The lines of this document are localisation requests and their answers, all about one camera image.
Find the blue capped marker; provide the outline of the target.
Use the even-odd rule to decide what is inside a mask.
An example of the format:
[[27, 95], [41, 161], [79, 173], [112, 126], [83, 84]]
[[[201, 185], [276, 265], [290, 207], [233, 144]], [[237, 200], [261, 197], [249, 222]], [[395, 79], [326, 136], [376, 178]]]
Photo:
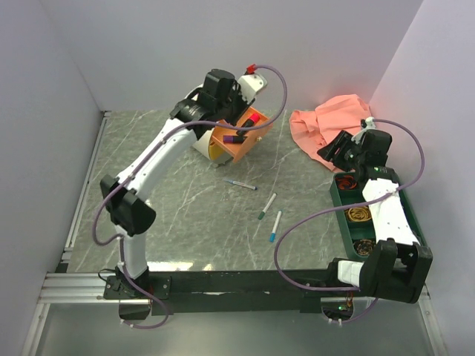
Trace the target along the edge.
[[271, 234], [269, 236], [269, 241], [273, 243], [275, 241], [276, 235], [277, 235], [277, 230], [278, 226], [280, 224], [281, 218], [282, 218], [283, 212], [282, 210], [279, 210], [276, 214], [274, 224], [272, 226]]

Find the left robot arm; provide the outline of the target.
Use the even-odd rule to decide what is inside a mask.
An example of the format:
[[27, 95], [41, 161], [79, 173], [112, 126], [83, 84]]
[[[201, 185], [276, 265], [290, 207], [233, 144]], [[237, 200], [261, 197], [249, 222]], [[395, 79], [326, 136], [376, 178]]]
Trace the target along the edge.
[[100, 181], [103, 201], [119, 242], [117, 268], [124, 275], [122, 289], [133, 298], [148, 290], [145, 256], [146, 232], [156, 212], [147, 204], [150, 193], [170, 166], [215, 128], [239, 128], [241, 117], [267, 86], [260, 74], [248, 70], [237, 78], [226, 70], [212, 69], [201, 85], [172, 109], [163, 128], [146, 149], [115, 177]]

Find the purple highlighter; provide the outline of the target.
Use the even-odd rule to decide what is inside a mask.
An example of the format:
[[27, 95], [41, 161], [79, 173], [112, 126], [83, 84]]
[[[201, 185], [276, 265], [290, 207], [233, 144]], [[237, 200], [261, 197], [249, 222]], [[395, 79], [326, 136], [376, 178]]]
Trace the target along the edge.
[[245, 136], [223, 136], [224, 144], [242, 144], [246, 141]]

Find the round cream drawer cabinet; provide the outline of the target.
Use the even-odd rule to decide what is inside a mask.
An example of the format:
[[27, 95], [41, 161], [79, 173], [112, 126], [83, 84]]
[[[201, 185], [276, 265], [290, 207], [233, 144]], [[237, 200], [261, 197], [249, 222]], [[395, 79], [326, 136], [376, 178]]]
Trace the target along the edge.
[[264, 80], [202, 84], [186, 96], [185, 118], [197, 124], [193, 150], [216, 165], [242, 159], [272, 128], [271, 119], [252, 107]]

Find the green capped marker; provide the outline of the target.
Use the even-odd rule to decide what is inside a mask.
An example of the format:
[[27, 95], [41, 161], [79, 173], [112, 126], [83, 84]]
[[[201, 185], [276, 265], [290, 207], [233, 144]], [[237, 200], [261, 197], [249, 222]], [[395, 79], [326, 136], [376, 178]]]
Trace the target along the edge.
[[269, 210], [270, 206], [273, 204], [273, 202], [275, 201], [275, 198], [277, 197], [277, 194], [274, 192], [272, 194], [272, 196], [269, 198], [269, 200], [267, 201], [267, 203], [265, 204], [265, 206], [263, 207], [263, 209], [261, 210], [261, 212], [259, 213], [258, 215], [258, 219], [259, 220], [262, 220], [265, 216], [265, 214], [267, 213], [267, 211]]

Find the pink highlighter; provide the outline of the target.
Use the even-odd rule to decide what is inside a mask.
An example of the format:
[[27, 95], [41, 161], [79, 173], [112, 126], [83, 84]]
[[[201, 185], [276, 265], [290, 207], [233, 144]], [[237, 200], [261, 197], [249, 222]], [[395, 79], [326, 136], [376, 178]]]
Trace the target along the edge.
[[[253, 127], [258, 121], [259, 121], [260, 117], [258, 114], [256, 113], [253, 113], [252, 115], [250, 115], [246, 121], [242, 124], [242, 128], [251, 128]], [[237, 135], [238, 136], [244, 136], [246, 134], [246, 131], [242, 131], [242, 130], [239, 130], [237, 132]]]

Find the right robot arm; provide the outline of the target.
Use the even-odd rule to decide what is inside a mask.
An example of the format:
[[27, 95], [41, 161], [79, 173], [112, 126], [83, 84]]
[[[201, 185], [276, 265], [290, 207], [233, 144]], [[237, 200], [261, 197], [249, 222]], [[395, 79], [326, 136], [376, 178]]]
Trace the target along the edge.
[[364, 262], [338, 261], [325, 277], [327, 291], [342, 295], [351, 286], [371, 297], [415, 303], [428, 275], [433, 255], [407, 221], [399, 196], [399, 178], [386, 166], [392, 136], [365, 129], [358, 138], [341, 131], [318, 155], [350, 171], [368, 203], [376, 244]]

